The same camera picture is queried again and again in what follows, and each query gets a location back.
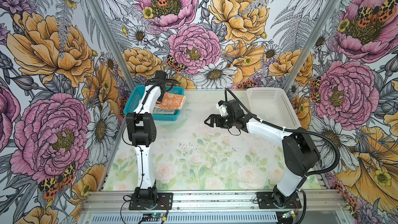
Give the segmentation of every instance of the table surface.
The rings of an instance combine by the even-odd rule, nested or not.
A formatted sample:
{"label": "table surface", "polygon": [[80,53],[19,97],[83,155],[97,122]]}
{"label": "table surface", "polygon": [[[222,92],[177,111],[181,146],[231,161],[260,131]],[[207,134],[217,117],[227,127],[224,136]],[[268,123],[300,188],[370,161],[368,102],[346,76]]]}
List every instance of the table surface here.
{"label": "table surface", "polygon": [[[246,91],[234,91],[247,106]],[[211,128],[203,122],[219,113],[216,102],[224,91],[185,91],[185,105],[176,122],[155,122],[157,138],[151,144],[157,189],[242,190],[272,189],[285,172],[283,151],[273,142],[242,132]],[[105,191],[133,191],[137,186],[137,158],[134,147],[119,142]],[[320,189],[315,176],[303,189]]]}

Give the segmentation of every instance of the flower bud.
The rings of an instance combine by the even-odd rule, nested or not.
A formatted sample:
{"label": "flower bud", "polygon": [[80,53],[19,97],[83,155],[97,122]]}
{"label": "flower bud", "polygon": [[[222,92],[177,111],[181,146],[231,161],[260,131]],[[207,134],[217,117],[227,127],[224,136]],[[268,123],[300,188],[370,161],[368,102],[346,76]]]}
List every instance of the flower bud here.
{"label": "flower bud", "polygon": [[398,112],[398,104],[393,101],[386,101],[382,103],[381,109],[386,114],[394,115],[396,112]]}
{"label": "flower bud", "polygon": [[391,76],[392,73],[398,72],[398,55],[387,62],[385,70],[386,76]]}
{"label": "flower bud", "polygon": [[36,90],[39,88],[39,85],[33,81],[33,78],[27,75],[20,75],[17,77],[12,77],[12,79],[18,87],[22,88],[23,90]]}

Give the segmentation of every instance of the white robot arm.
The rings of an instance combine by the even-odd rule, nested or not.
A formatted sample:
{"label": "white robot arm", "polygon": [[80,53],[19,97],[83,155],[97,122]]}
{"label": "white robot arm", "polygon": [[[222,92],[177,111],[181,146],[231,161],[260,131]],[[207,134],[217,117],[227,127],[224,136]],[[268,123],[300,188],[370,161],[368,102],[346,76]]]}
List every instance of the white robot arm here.
{"label": "white robot arm", "polygon": [[211,114],[205,124],[210,127],[232,128],[236,127],[244,132],[260,135],[275,142],[283,148],[287,170],[281,181],[273,189],[273,203],[276,207],[283,208],[292,198],[293,194],[303,185],[307,171],[320,159],[320,154],[310,135],[302,134],[303,128],[287,132],[284,128],[277,129],[262,123],[255,115],[248,112],[244,114],[240,107],[241,102],[236,99],[220,101],[216,107],[220,114]]}

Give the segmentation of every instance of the orange flower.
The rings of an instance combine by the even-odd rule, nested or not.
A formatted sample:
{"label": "orange flower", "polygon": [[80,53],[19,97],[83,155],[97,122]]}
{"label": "orange flower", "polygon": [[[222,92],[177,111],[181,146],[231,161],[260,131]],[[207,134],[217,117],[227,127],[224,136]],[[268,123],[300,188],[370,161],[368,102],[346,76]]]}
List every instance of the orange flower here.
{"label": "orange flower", "polygon": [[[280,56],[277,56],[276,59],[278,62],[271,63],[269,66],[269,75],[276,76],[278,78],[287,75],[293,68],[297,58],[299,57],[301,49],[295,50],[293,52],[288,51],[286,53],[282,53]],[[304,62],[301,67],[298,75],[296,76],[296,82],[304,87],[309,79],[312,77],[312,62],[314,61],[314,57],[309,54],[307,60]]]}
{"label": "orange flower", "polygon": [[69,202],[73,205],[77,205],[87,199],[90,191],[97,191],[98,184],[100,183],[104,171],[105,165],[103,164],[95,164],[88,167],[83,173],[82,178],[73,185],[72,191],[76,195],[69,199]]}
{"label": "orange flower", "polygon": [[117,83],[111,76],[112,70],[107,67],[105,62],[96,70],[95,76],[87,77],[82,88],[83,102],[88,105],[95,104],[99,100],[101,107],[105,102],[111,105],[113,113],[119,115],[119,92]]}
{"label": "orange flower", "polygon": [[[156,71],[162,69],[162,60],[149,50],[134,47],[126,49],[122,55],[133,78],[135,78],[135,75],[142,75],[149,79],[149,77],[155,75]],[[117,72],[121,77],[123,76],[120,67]]]}
{"label": "orange flower", "polygon": [[379,209],[390,212],[398,206],[398,143],[380,127],[363,126],[359,130],[360,152],[353,152],[359,161],[356,171],[336,174],[354,196],[367,202],[378,198]]}
{"label": "orange flower", "polygon": [[53,210],[51,207],[46,208],[45,211],[41,207],[35,207],[14,224],[57,224],[57,216],[58,210]]}
{"label": "orange flower", "polygon": [[188,77],[175,74],[174,79],[181,83],[181,85],[179,85],[180,87],[185,89],[196,89],[195,83],[193,83],[193,81],[191,81],[191,79]]}
{"label": "orange flower", "polygon": [[225,39],[233,42],[241,41],[251,43],[256,40],[256,36],[264,33],[264,27],[269,14],[269,8],[263,3],[250,13],[236,17],[251,3],[258,0],[211,0],[209,11],[217,19],[213,22],[224,22],[227,28]]}
{"label": "orange flower", "polygon": [[301,127],[303,127],[304,129],[308,129],[308,126],[311,122],[311,109],[309,98],[305,98],[304,96],[299,98],[299,96],[297,96],[296,98],[293,98],[291,100],[291,103],[293,109],[296,112],[298,120],[300,121]]}
{"label": "orange flower", "polygon": [[237,67],[234,84],[246,81],[255,73],[254,70],[260,70],[264,49],[265,46],[249,45],[246,47],[246,44],[242,42],[229,44],[225,47],[222,53],[225,57],[234,59],[230,67]]}
{"label": "orange flower", "polygon": [[25,35],[8,34],[7,47],[21,66],[24,75],[46,75],[43,83],[52,80],[55,73],[62,74],[78,87],[84,77],[94,71],[93,53],[77,27],[68,23],[68,38],[60,58],[59,24],[54,16],[44,19],[41,15],[27,12],[14,15],[14,22]]}

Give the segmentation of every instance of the black cable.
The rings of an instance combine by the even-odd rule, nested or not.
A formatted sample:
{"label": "black cable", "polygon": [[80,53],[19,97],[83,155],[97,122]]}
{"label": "black cable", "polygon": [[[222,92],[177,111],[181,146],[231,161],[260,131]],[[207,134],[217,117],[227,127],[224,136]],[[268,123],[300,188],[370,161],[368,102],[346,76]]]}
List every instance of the black cable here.
{"label": "black cable", "polygon": [[[239,105],[241,105],[241,107],[243,107],[243,109],[244,109],[248,114],[250,114],[255,120],[257,120],[258,122],[261,122],[261,123],[263,123],[263,124],[269,125],[269,126],[271,126],[271,127],[274,127],[275,129],[283,130],[283,127],[277,126],[276,124],[272,124],[272,123],[266,122],[266,121],[261,121],[256,115],[254,115],[253,113],[251,113],[251,112],[249,111],[249,109],[247,109],[247,107],[235,96],[235,94],[234,94],[233,92],[231,92],[231,90],[230,90],[229,88],[226,88],[226,89],[225,89],[225,92],[226,92],[226,91],[228,91],[228,92],[232,95],[232,97],[239,103]],[[312,171],[312,172],[307,172],[307,173],[306,173],[306,176],[307,176],[307,177],[310,176],[310,175],[323,174],[323,173],[326,173],[326,172],[330,172],[330,171],[332,171],[334,168],[336,168],[336,166],[339,164],[339,161],[340,161],[340,151],[339,151],[339,148],[338,148],[338,147],[336,146],[336,144],[335,144],[333,141],[331,141],[329,138],[327,138],[327,137],[325,137],[325,136],[323,136],[323,135],[321,135],[321,134],[319,134],[319,133],[311,132],[311,131],[302,131],[302,130],[287,129],[287,128],[285,128],[284,131],[286,131],[286,132],[292,132],[292,133],[296,133],[296,134],[297,134],[297,133],[300,133],[300,134],[309,134],[309,135],[313,135],[313,136],[320,137],[320,138],[322,138],[323,140],[325,140],[325,141],[333,148],[334,154],[335,154],[335,158],[334,158],[334,162],[332,163],[332,165],[329,166],[329,167],[327,167],[327,168],[325,168],[325,169],[320,169],[320,170],[315,170],[315,171]]]}
{"label": "black cable", "polygon": [[123,208],[123,206],[124,206],[124,204],[125,204],[126,202],[131,201],[131,196],[130,196],[130,195],[124,195],[124,196],[123,196],[123,200],[124,200],[125,202],[123,202],[122,207],[120,207],[120,218],[122,219],[122,222],[123,222],[124,224],[127,224],[127,223],[123,220],[123,217],[122,217],[122,208]]}
{"label": "black cable", "polygon": [[141,147],[140,147],[140,152],[141,152],[141,184],[140,184],[140,189],[141,189],[141,186],[142,186],[142,181],[144,180],[144,161],[143,161],[143,159],[142,159],[142,149],[141,149]]}
{"label": "black cable", "polygon": [[141,224],[142,222],[147,221],[147,220],[152,219],[152,218],[157,219],[157,221],[159,220],[159,218],[157,218],[157,217],[149,216],[149,217],[142,218],[141,221],[138,222],[138,224]]}
{"label": "black cable", "polygon": [[303,196],[303,206],[302,206],[302,213],[300,216],[300,219],[296,222],[296,224],[300,224],[302,222],[302,220],[304,219],[305,216],[305,211],[307,210],[307,196],[304,192],[304,190],[300,190],[300,192],[302,193]]}
{"label": "black cable", "polygon": [[239,134],[232,134],[232,133],[229,131],[229,129],[228,129],[229,134],[231,134],[232,136],[239,136],[239,135],[241,134],[241,132],[240,132],[239,129],[238,129],[238,131],[239,131]]}

